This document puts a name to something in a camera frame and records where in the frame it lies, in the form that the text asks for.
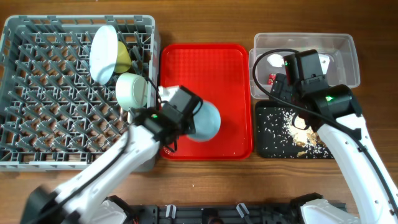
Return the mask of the pink plastic fork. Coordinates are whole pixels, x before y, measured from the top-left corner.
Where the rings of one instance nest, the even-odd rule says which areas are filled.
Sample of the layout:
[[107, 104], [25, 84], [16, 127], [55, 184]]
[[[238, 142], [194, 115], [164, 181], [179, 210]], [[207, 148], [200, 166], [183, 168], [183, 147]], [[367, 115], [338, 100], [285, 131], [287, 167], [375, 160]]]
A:
[[123, 114], [124, 114], [124, 110], [120, 107], [120, 110], [119, 110], [119, 120], [120, 121], [123, 121]]

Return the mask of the light blue food bowl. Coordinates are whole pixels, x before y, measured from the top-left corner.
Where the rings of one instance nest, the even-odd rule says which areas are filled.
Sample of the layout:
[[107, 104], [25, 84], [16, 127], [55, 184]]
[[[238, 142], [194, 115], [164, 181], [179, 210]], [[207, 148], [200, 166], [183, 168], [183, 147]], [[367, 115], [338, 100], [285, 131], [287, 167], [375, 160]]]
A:
[[196, 142], [213, 139], [221, 127], [221, 115], [217, 107], [209, 101], [204, 101], [203, 106], [193, 117], [195, 133], [187, 137]]

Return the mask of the light blue plate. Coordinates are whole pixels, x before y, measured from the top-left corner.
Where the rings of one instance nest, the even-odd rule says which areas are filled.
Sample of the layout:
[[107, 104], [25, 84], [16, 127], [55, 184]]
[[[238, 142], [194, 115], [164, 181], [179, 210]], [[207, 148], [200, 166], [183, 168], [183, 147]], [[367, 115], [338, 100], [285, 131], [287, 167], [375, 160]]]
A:
[[100, 85], [106, 84], [115, 69], [118, 56], [118, 37], [111, 25], [101, 26], [91, 45], [89, 56], [90, 75]]

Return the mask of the yellow plastic cup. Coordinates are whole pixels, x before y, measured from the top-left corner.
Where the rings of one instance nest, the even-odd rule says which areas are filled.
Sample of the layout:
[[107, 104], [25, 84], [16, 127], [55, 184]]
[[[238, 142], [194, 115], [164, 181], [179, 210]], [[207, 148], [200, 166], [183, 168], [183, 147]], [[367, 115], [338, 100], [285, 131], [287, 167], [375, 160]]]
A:
[[129, 52], [127, 51], [127, 47], [124, 43], [118, 41], [118, 54], [116, 57], [116, 63], [114, 72], [115, 73], [124, 73], [128, 71], [131, 67], [131, 58]]

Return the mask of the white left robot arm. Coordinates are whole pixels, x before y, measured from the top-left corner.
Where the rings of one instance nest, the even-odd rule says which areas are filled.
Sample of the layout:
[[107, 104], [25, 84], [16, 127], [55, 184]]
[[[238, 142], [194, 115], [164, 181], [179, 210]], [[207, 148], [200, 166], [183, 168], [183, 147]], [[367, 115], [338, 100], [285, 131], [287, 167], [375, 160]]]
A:
[[21, 223], [89, 223], [102, 218], [106, 197], [162, 146], [195, 131], [193, 117], [203, 100], [184, 86], [165, 88], [160, 109], [133, 110], [127, 131], [102, 156], [52, 192], [39, 186], [30, 195]]

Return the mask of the white plastic spoon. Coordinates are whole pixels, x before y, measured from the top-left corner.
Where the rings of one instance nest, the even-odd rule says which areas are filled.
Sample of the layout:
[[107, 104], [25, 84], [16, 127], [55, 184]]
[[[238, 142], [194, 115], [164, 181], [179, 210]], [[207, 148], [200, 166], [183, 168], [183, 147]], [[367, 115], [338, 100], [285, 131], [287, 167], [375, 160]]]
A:
[[129, 111], [129, 112], [127, 113], [127, 122], [128, 122], [129, 124], [131, 124], [132, 121], [133, 121], [133, 117], [132, 117], [131, 112]]

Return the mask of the white napkin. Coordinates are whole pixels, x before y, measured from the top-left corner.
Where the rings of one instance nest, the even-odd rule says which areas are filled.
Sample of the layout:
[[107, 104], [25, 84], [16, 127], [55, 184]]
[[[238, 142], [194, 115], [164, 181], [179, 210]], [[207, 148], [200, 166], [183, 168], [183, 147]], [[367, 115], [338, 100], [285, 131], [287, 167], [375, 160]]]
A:
[[284, 58], [279, 54], [271, 54], [267, 57], [267, 61], [272, 67], [281, 68], [284, 66]]

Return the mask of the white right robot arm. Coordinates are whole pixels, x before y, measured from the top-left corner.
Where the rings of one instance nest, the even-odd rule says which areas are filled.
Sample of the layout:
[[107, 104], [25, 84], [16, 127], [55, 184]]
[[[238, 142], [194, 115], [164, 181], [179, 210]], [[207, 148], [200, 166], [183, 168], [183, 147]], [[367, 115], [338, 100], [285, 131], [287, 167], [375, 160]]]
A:
[[330, 86], [318, 52], [286, 49], [290, 97], [274, 99], [297, 110], [332, 153], [363, 223], [397, 223], [397, 187], [369, 136], [358, 100], [346, 85]]

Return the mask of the red candy wrapper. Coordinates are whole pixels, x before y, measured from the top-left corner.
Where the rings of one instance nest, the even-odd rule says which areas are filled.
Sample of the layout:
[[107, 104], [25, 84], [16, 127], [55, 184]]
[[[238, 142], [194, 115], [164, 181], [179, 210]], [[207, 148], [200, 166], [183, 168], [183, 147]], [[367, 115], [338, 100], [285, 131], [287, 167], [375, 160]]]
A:
[[275, 73], [270, 73], [268, 76], [268, 81], [267, 84], [268, 85], [272, 85], [276, 80], [276, 74]]

